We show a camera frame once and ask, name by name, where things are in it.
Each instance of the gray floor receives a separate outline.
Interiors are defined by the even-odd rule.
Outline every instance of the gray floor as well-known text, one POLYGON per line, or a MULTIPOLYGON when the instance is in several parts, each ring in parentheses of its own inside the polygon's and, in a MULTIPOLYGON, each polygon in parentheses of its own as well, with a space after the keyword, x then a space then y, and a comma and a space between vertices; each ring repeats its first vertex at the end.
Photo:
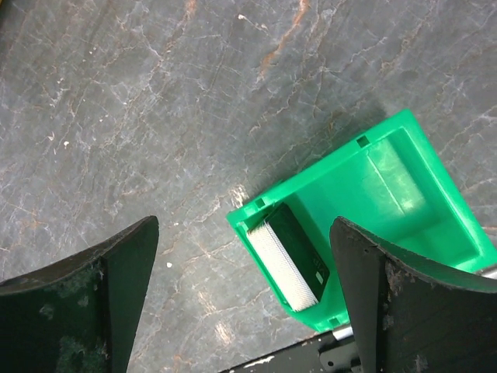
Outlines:
POLYGON ((405 107, 495 244, 496 9, 3 0, 0 278, 156 214, 129 371, 217 371, 303 339, 225 215, 405 107))

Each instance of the green container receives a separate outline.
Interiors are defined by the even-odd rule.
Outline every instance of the green container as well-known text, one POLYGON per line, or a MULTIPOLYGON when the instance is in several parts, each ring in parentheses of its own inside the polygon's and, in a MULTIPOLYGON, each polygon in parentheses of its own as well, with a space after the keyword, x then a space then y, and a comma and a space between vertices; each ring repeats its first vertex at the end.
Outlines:
POLYGON ((475 272, 497 263, 497 250, 409 110, 228 214, 281 305, 318 332, 349 322, 329 242, 338 216, 460 270, 475 272), (280 202, 291 208, 330 269, 321 301, 300 312, 287 304, 246 235, 280 202))

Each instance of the brush bristles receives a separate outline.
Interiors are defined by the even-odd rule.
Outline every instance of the brush bristles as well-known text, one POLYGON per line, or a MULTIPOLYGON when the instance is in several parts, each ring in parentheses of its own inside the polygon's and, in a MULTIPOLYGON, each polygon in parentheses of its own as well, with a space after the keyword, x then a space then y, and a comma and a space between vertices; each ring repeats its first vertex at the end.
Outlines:
POLYGON ((302 311, 318 303, 318 299, 268 223, 265 222, 248 232, 247 237, 294 311, 302 311))

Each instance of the green plastic bin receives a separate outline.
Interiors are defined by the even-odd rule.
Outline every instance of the green plastic bin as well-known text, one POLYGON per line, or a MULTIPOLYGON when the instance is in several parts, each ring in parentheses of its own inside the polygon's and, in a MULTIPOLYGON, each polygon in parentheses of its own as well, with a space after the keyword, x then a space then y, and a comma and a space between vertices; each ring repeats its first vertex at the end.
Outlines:
POLYGON ((409 110, 228 214, 281 305, 318 332, 349 322, 329 242, 337 216, 460 270, 475 272, 497 263, 497 250, 409 110), (246 236, 280 202, 291 208, 330 269, 321 301, 300 312, 287 304, 246 236))

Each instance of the green tray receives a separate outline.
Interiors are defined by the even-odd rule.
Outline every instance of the green tray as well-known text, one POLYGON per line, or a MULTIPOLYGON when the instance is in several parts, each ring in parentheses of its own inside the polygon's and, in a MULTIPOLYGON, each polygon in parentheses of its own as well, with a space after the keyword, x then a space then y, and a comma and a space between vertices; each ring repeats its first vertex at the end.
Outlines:
POLYGON ((460 270, 497 263, 497 250, 409 110, 228 214, 283 308, 318 332, 349 321, 329 243, 337 216, 460 270), (330 269, 321 301, 301 312, 291 310, 246 236, 280 202, 290 206, 330 269))

